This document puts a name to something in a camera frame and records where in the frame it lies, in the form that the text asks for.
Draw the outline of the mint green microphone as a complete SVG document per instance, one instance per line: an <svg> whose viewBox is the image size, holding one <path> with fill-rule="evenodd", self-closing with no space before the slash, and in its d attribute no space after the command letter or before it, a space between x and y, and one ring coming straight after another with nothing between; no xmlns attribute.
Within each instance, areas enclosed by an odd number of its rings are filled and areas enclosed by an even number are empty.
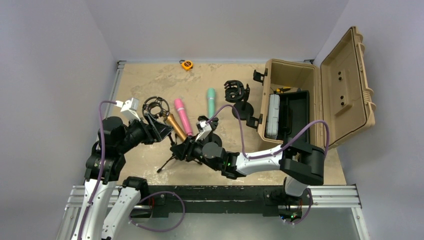
<svg viewBox="0 0 424 240"><path fill-rule="evenodd" d="M215 114L215 99L216 99L216 91L214 88L209 88L206 93L207 98L207 115L208 118L211 119Z"/></svg>

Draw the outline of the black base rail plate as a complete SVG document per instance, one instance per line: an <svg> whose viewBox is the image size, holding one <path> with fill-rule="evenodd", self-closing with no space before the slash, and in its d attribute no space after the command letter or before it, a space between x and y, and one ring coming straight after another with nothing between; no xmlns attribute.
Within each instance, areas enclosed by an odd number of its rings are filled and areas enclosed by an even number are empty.
<svg viewBox="0 0 424 240"><path fill-rule="evenodd" d="M170 214L259 214L299 219L311 204L311 191L299 199L285 194L281 185L151 185L159 193L137 204L130 216L167 218Z"/></svg>

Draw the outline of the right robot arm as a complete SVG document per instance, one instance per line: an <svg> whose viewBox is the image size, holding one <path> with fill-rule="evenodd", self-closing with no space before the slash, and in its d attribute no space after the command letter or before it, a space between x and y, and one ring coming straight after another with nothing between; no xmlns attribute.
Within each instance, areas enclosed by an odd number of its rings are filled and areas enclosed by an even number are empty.
<svg viewBox="0 0 424 240"><path fill-rule="evenodd" d="M177 160L197 160L233 180L258 172L282 171L287 178L280 196L288 204L298 200L308 186L324 183L326 152L307 142L291 141L283 146L243 154L227 151L215 142L201 143L187 138L180 144L171 144L170 151Z"/></svg>

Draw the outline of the black tripod microphone stand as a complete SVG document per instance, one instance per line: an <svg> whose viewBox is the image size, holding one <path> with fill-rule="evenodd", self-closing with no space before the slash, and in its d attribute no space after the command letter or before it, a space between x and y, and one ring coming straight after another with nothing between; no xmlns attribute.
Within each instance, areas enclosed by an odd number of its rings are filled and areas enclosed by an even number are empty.
<svg viewBox="0 0 424 240"><path fill-rule="evenodd" d="M144 117L144 114L151 114L153 115L153 117L161 122L161 123L165 123L165 118L171 114L170 111L170 105L168 104L168 102L160 97L160 96L151 96L149 98L147 98L144 103L142 104L142 115ZM172 133L166 137L164 140L168 139L170 142L170 152L171 152L171 143L177 143L180 144L183 141L176 135L175 131L173 130ZM172 152L171 152L171 157L157 170L158 173L160 173L163 168L171 161L171 160L177 160L174 157L172 157Z"/></svg>

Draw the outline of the orange tape measure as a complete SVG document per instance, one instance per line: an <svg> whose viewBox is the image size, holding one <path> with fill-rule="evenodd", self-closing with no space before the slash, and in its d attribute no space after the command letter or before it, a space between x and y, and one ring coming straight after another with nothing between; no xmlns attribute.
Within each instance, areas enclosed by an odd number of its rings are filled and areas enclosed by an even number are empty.
<svg viewBox="0 0 424 240"><path fill-rule="evenodd" d="M184 59L182 59L182 60L180 60L180 61L179 61L179 63L180 63L180 65L181 65L181 67L182 67L185 71L189 71L189 70L191 70L191 69L194 67L193 62L192 62L192 61L190 61L190 60L184 60Z"/></svg>

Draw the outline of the tan plastic case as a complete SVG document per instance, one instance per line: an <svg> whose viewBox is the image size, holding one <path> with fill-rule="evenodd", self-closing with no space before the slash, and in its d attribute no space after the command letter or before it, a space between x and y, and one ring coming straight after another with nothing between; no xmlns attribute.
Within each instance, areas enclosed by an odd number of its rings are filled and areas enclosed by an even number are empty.
<svg viewBox="0 0 424 240"><path fill-rule="evenodd" d="M265 136L269 97L278 87L290 87L285 93L309 91L309 122L307 133L311 144L320 148L336 148L376 123L364 63L363 35L350 27L322 61L320 66L272 58L264 73L255 71L253 79L262 84L258 117L248 116L246 124L256 129L269 143L283 140Z"/></svg>

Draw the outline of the pink microphone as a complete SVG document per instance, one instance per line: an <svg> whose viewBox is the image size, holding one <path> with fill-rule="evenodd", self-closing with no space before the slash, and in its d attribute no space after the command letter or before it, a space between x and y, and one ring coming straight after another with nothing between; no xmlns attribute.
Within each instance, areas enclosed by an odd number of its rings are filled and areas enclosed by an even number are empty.
<svg viewBox="0 0 424 240"><path fill-rule="evenodd" d="M180 117L181 123L183 125L183 129L188 136L193 135L193 130L186 112L185 105L180 98L176 98L174 100L174 107Z"/></svg>

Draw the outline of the gold microphone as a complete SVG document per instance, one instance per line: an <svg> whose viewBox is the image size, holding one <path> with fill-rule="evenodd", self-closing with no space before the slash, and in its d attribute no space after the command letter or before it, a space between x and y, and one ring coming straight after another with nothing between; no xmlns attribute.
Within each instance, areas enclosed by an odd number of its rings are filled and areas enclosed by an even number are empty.
<svg viewBox="0 0 424 240"><path fill-rule="evenodd" d="M170 113L164 120L164 122L171 126L173 130L175 131L175 134L184 142L187 139L187 134L184 132L184 130L180 127L180 125L177 123L174 115Z"/></svg>

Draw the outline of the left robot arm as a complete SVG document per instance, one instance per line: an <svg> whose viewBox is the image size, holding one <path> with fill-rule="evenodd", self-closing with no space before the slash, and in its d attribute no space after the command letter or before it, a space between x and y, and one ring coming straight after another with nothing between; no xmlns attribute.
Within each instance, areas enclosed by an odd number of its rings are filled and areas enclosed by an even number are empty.
<svg viewBox="0 0 424 240"><path fill-rule="evenodd" d="M99 141L86 161L84 195L81 212L71 237L73 240L114 240L129 222L133 207L149 199L147 180L128 177L123 182L116 203L108 208L116 190L125 153L139 144L151 145L167 138L173 127L146 115L146 122L135 119L125 125L118 116L102 120Z"/></svg>

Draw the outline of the yellow black tool in case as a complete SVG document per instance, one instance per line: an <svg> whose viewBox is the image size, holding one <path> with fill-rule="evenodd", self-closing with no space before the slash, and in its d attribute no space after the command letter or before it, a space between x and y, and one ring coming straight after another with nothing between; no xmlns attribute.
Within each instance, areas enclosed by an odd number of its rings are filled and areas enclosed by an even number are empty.
<svg viewBox="0 0 424 240"><path fill-rule="evenodd" d="M287 87L287 86L279 87L279 88L276 88L275 90L273 90L273 93L274 94L283 94L283 93L288 92L290 90L291 90L291 88Z"/></svg>

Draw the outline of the black tray in case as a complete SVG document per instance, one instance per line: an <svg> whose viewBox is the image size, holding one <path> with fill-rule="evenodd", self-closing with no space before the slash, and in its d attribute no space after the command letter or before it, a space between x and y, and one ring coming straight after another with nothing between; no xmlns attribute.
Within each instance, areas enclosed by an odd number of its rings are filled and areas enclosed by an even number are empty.
<svg viewBox="0 0 424 240"><path fill-rule="evenodd" d="M294 138L310 123L310 94L307 90L279 94L277 139Z"/></svg>

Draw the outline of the grey box in case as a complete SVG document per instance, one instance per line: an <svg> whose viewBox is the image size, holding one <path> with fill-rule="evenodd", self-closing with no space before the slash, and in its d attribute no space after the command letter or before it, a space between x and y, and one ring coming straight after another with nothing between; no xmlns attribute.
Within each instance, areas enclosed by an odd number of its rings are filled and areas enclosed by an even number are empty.
<svg viewBox="0 0 424 240"><path fill-rule="evenodd" d="M279 113L280 96L278 94L270 94L265 130L265 136L268 139L277 139L279 128Z"/></svg>

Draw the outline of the black round-base stand with shockmount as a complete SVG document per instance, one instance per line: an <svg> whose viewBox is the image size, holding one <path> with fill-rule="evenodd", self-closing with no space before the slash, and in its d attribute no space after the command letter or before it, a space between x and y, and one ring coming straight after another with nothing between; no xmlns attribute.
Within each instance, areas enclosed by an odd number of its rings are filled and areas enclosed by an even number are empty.
<svg viewBox="0 0 424 240"><path fill-rule="evenodd" d="M228 80L224 83L225 100L233 103L232 115L236 118L237 113L242 121L254 114L253 106L248 102L250 87L239 80Z"/></svg>

